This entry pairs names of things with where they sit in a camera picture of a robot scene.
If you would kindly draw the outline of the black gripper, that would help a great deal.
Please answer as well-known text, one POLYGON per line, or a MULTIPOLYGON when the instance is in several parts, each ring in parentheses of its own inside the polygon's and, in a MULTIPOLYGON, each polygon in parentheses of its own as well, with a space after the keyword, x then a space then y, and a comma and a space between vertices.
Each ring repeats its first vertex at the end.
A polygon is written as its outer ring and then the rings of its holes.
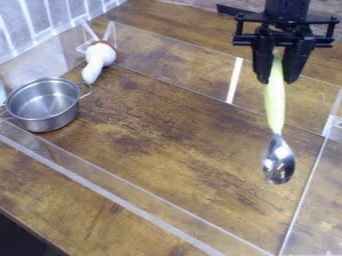
POLYGON ((252 68, 263 84, 271 73, 274 43, 287 46, 282 61, 287 84, 298 80, 314 48, 332 47, 339 19, 310 15, 308 5, 310 0, 265 0, 261 12, 236 12, 232 44, 252 45, 252 68))

